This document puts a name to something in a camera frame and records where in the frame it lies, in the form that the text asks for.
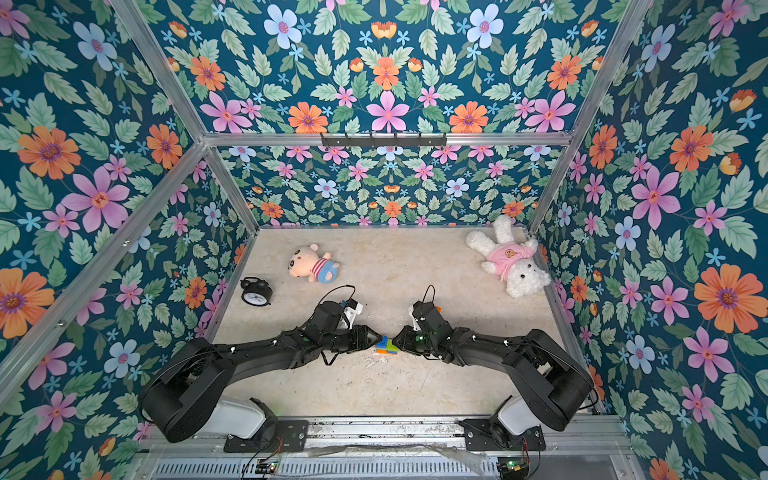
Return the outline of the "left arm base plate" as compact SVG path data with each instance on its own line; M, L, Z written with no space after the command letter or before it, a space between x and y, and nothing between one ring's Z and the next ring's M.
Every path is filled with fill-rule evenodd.
M304 450L308 438L309 422L306 420L267 420L251 437L228 438L225 453L295 453Z

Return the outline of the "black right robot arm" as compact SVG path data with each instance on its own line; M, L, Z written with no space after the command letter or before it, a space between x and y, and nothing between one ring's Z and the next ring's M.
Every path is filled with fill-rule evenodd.
M432 302L414 303L410 314L413 324L393 339L399 350L459 367L488 368L510 378L518 394L490 417L497 430L520 436L544 425L562 432L593 391L586 369L541 329L502 337L454 328Z

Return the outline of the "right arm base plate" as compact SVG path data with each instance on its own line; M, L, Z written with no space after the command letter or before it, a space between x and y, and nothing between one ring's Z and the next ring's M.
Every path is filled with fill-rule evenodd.
M458 422L464 431L465 448L472 452L528 451L546 449L542 429L537 426L521 435L507 431L491 418L464 419Z

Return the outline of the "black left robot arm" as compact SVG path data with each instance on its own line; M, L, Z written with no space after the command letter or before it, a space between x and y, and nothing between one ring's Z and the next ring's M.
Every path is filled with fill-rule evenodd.
M242 380L301 368L318 359L329 366L340 354L376 346L382 336L354 322L361 312L354 300L324 301L302 325L269 339L212 344L196 338L144 387L138 411L170 443L197 434L254 438L267 428L274 414L256 399L227 399L224 391Z

